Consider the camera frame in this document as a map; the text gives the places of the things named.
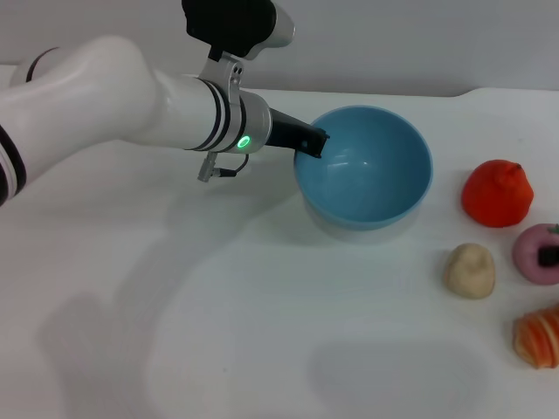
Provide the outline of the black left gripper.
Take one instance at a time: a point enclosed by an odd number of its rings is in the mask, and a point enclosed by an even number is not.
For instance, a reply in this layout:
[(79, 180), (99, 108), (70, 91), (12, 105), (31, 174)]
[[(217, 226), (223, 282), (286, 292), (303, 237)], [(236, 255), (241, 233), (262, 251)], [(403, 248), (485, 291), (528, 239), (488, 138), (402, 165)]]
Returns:
[(266, 145), (276, 148), (289, 148), (313, 158), (321, 158), (329, 135), (319, 127), (307, 124), (285, 113), (270, 109), (272, 118), (271, 132)]

